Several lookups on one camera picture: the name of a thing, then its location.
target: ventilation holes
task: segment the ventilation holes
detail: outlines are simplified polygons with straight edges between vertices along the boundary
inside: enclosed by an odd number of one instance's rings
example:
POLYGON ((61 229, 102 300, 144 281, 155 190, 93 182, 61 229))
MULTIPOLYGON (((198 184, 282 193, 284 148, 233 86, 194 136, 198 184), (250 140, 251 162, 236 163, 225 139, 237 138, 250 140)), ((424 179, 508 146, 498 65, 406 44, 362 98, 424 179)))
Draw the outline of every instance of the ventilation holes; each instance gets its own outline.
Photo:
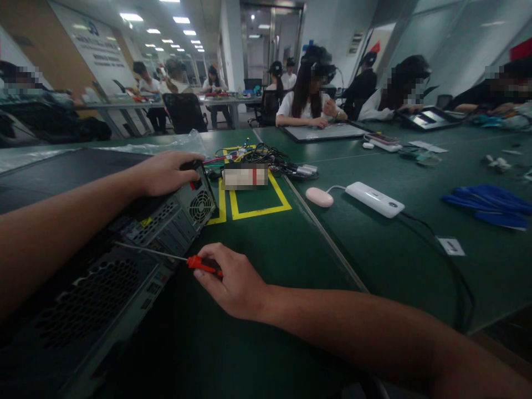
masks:
POLYGON ((190 216, 192 216, 195 221, 202 223, 209 214, 211 208, 212 200, 209 197, 209 194, 207 194, 206 191, 202 191, 190 204, 190 216))
POLYGON ((131 259, 91 267, 44 310, 35 324, 45 348, 62 348, 106 326, 138 286, 139 271, 131 259))

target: computer case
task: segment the computer case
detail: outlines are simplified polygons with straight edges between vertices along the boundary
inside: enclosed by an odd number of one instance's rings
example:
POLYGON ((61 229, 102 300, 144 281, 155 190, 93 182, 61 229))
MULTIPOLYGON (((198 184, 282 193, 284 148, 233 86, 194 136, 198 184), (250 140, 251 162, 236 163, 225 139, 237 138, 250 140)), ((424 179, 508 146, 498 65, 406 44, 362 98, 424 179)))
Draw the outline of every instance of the computer case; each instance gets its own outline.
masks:
MULTIPOLYGON (((147 157, 82 149, 5 172, 0 214, 147 157)), ((184 267, 114 242, 184 256, 216 209, 203 166, 195 168, 200 181, 135 201, 0 325, 0 397, 85 398, 102 384, 175 268, 184 267)))

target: red screwdriver handle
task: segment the red screwdriver handle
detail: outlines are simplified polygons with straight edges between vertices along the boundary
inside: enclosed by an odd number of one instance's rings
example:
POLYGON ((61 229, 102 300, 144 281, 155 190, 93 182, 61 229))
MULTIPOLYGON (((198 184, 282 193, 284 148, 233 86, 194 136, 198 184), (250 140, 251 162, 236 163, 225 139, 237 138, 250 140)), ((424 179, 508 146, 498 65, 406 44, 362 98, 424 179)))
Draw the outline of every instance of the red screwdriver handle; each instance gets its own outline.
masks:
POLYGON ((222 268, 215 260, 203 259, 198 255, 194 255, 189 257, 187 265, 189 269, 202 269, 207 273, 212 273, 218 277, 223 277, 222 268))

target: pink mouse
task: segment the pink mouse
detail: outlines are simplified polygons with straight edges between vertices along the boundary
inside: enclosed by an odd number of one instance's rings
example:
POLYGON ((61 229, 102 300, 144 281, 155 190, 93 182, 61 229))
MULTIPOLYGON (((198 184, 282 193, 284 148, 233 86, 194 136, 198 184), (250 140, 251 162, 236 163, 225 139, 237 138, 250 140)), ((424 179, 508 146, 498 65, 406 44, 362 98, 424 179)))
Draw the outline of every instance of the pink mouse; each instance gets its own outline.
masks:
POLYGON ((322 208, 329 208, 334 203, 334 199, 331 194, 316 187, 310 187, 305 192, 305 195, 310 201, 322 208))

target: dark green table surface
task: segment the dark green table surface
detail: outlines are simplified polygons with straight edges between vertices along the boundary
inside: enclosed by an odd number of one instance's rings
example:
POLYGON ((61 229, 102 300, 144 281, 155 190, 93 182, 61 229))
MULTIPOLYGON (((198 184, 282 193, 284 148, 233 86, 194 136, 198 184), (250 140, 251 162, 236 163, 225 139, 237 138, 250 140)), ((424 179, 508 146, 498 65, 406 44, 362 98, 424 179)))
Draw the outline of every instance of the dark green table surface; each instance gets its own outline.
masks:
MULTIPOLYGON (((214 153, 242 145, 251 130, 202 134, 214 153)), ((80 146, 168 144, 175 136, 0 150, 6 156, 80 146)), ((190 254, 222 242, 245 253, 267 283, 305 288, 357 290, 354 281, 282 180, 290 211, 206 226, 190 254)), ((213 185, 218 195, 217 184, 213 185)), ((280 205, 270 187, 238 192, 241 212, 280 205)), ((276 328, 228 316, 189 270, 180 270, 140 325, 131 347, 98 397, 324 398, 354 378, 337 358, 276 328)))
MULTIPOLYGON (((440 154, 443 162, 439 165, 424 167, 382 149, 365 150, 363 140, 297 144, 274 127, 256 132, 262 141, 288 154, 293 162, 319 168, 318 180, 294 183, 303 197, 309 187, 327 190, 333 185, 361 181, 404 203, 408 213, 426 221, 436 234, 458 238, 467 256, 453 260, 477 302, 469 332, 530 305, 532 233, 493 226, 440 200, 454 187, 488 183, 532 202, 532 186, 518 177, 532 166, 530 134, 469 125, 430 133, 394 124, 367 126, 398 137, 402 143, 422 140, 449 152, 440 154), (512 148, 513 144, 521 146, 512 148), (524 155, 508 155, 501 152, 504 149, 519 150, 524 155), (486 154, 529 167, 514 166, 499 175, 481 163, 486 154)), ((463 310, 464 291, 444 257, 435 250, 429 231, 402 216, 387 219, 342 190, 331 194, 335 203, 326 209, 305 200, 369 290, 423 309, 453 325, 463 310)))

